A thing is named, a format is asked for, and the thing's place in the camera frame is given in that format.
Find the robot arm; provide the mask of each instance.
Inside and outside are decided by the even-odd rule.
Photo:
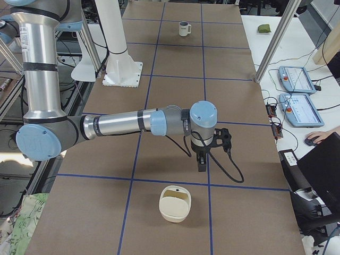
[[[99,136],[150,131],[153,135],[191,136],[199,171],[211,147],[230,148],[230,135],[215,130],[216,107],[207,101],[191,109],[168,106],[104,116],[68,117],[61,109],[55,29],[81,29],[80,0],[6,0],[18,23],[29,110],[16,135],[19,149],[34,160],[48,160],[75,144]]]

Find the blue tape line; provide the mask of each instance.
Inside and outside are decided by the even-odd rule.
[[[210,186],[211,187],[220,187],[220,188],[246,189],[246,190],[289,191],[289,189],[280,189],[280,188],[265,188],[265,187],[253,187],[253,186],[235,186],[235,185],[223,185],[223,184],[210,184]]]
[[[161,45],[161,46],[175,46],[175,47],[202,47],[199,45],[152,44],[150,42],[127,42],[127,44]],[[227,46],[203,46],[203,47],[204,48],[217,48],[217,49],[250,49],[250,48],[244,48],[244,47],[227,47]]]
[[[100,175],[86,175],[86,174],[57,174],[57,176],[67,176],[67,177],[82,177],[82,178],[93,178],[93,179],[111,179],[120,181],[130,181],[131,178],[114,177],[114,176],[100,176]]]
[[[204,46],[206,48],[218,48],[218,49],[250,49],[250,48],[243,48],[243,47],[226,47],[226,46]]]
[[[207,24],[229,24],[229,25],[243,25],[242,23],[231,23],[231,22],[203,22]]]
[[[181,22],[183,20],[152,20],[152,19],[133,19],[133,18],[122,18],[122,20],[145,20],[145,21],[166,21],[166,22]],[[188,21],[188,23],[202,23],[201,21]],[[243,25],[242,23],[232,22],[203,22],[211,24],[230,24],[230,25]]]
[[[122,242],[123,242],[123,236],[124,236],[124,230],[125,230],[126,217],[128,215],[128,211],[129,211],[129,204],[130,204],[130,196],[131,196],[131,192],[132,192],[133,177],[134,177],[134,172],[135,172],[136,165],[137,165],[137,158],[138,158],[139,145],[140,145],[141,138],[142,138],[142,135],[139,134],[137,148],[136,148],[136,154],[135,154],[135,157],[134,157],[132,174],[131,174],[131,179],[130,179],[129,192],[127,194],[127,200],[126,200],[126,206],[125,206],[125,212],[124,212],[124,218],[123,218],[123,224],[122,224],[122,230],[121,230],[121,237],[119,239],[119,246],[118,246],[117,255],[121,254],[121,248],[122,248]]]
[[[201,28],[202,28],[202,54],[203,54],[203,87],[204,87],[204,100],[207,100],[206,93],[206,69],[205,69],[205,59],[204,59],[204,36],[203,36],[203,10],[201,5]]]
[[[176,181],[161,181],[161,180],[149,180],[149,179],[133,179],[136,182],[154,182],[154,183],[169,183],[169,184],[183,184],[183,185],[194,185],[194,186],[208,186],[207,183],[198,182],[176,182]]]
[[[152,75],[153,77],[168,77],[168,78],[185,78],[185,79],[203,79],[202,77],[188,77],[188,76],[172,76],[172,75]]]
[[[232,188],[232,189],[247,189],[247,190],[289,191],[289,189],[281,189],[281,188],[237,186],[237,185],[211,184],[211,183],[208,184],[208,183],[198,183],[198,182],[161,181],[161,180],[150,180],[150,179],[140,179],[140,178],[124,178],[124,177],[101,176],[101,175],[66,174],[65,173],[65,174],[57,174],[57,176],[93,178],[93,179],[112,179],[112,180],[136,181],[136,182],[173,183],[173,184],[183,184],[183,185],[211,186],[211,187]]]
[[[213,214],[211,212],[211,187],[210,187],[210,161],[209,161],[209,155],[207,155],[207,172],[208,172],[208,205],[209,205],[209,229],[210,229],[210,255],[214,255]]]
[[[207,80],[228,80],[228,81],[252,81],[252,79],[237,79],[237,78],[206,78]]]
[[[160,24],[159,24],[158,36],[157,36],[157,42],[156,42],[156,49],[155,49],[155,54],[154,54],[154,60],[153,60],[153,63],[152,63],[151,76],[150,76],[150,80],[149,80],[147,98],[146,98],[146,100],[145,100],[144,109],[146,109],[146,108],[147,108],[147,105],[148,105],[149,93],[150,93],[151,82],[152,82],[152,75],[153,75],[153,73],[154,73],[154,67],[155,67],[155,61],[156,61],[156,55],[157,55],[157,49],[158,49],[158,42],[159,42],[160,30],[161,30],[161,28],[162,28],[162,19],[163,19],[163,15],[164,15],[164,9],[165,9],[165,3],[164,3],[164,5],[163,5],[163,11],[162,11],[162,13],[161,13],[161,18],[160,18]]]
[[[122,248],[123,235],[124,235],[124,230],[125,230],[126,217],[128,215],[128,209],[129,209],[129,203],[130,203],[131,190],[132,190],[132,181],[130,181],[129,194],[127,195],[127,201],[126,201],[126,206],[125,206],[125,213],[124,213],[124,218],[123,218],[121,237],[119,238],[119,246],[118,246],[117,255],[121,254],[121,248]]]
[[[249,126],[271,126],[270,124],[227,122],[227,121],[218,121],[217,123],[221,123],[221,124],[235,124],[235,125],[249,125]]]
[[[0,64],[0,66],[2,66],[2,65],[3,65],[3,63],[5,63],[5,61],[6,61],[6,60],[3,60],[3,61],[2,61],[2,63]],[[3,72],[5,72],[5,71],[0,71],[0,72],[2,72],[2,73],[3,73]]]

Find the computer monitor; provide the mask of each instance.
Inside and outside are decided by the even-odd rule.
[[[297,165],[332,214],[340,213],[340,135],[332,133]]]

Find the black band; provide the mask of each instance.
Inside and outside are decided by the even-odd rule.
[[[24,118],[26,124],[44,124],[44,123],[56,123],[61,121],[66,121],[67,116],[58,118]]]
[[[119,52],[119,53],[110,52],[110,50],[109,50],[109,52],[110,52],[110,53],[112,53],[112,54],[115,54],[115,55],[119,55],[119,54],[123,54],[123,53],[125,53],[127,50],[128,50],[128,48],[126,48],[126,50],[125,50],[125,51],[123,51],[123,52]]]
[[[190,110],[189,109],[182,109],[181,121],[183,122],[184,135],[187,137],[191,134]]]
[[[69,118],[67,118],[67,120],[72,124],[72,126],[74,127],[75,129],[75,142],[72,146],[75,146],[75,144],[78,142],[78,138],[79,138],[79,131],[78,131],[78,128],[76,126],[76,124]]]
[[[39,14],[39,15],[47,16],[47,17],[50,17],[50,18],[55,19],[57,21],[60,21],[59,15],[57,15],[53,12],[48,12],[48,11],[44,11],[44,10],[41,10],[41,9],[21,6],[21,7],[12,7],[12,8],[10,8],[10,11],[11,11],[11,14],[15,13],[15,12]]]
[[[58,72],[58,66],[55,65],[55,64],[23,62],[22,68],[23,68],[24,71],[53,71],[53,72]]]
[[[83,115],[80,119],[80,133],[81,135],[84,137],[85,140],[89,140],[88,137],[85,134],[85,130],[84,130],[84,120],[86,118],[86,115]]]
[[[67,6],[64,14],[60,17],[60,21],[62,21],[69,14],[70,11],[70,0],[67,0]]]
[[[93,129],[95,130],[95,133],[98,137],[103,137],[104,135],[101,133],[100,128],[99,128],[99,118],[100,116],[96,116],[93,119]]]
[[[137,112],[137,121],[138,121],[138,127],[140,131],[146,131],[145,125],[144,125],[144,119],[143,119],[143,110],[139,110]]]

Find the white pole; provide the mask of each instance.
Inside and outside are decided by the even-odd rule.
[[[121,12],[117,0],[96,0],[110,56],[103,85],[138,87],[143,63],[128,53]]]

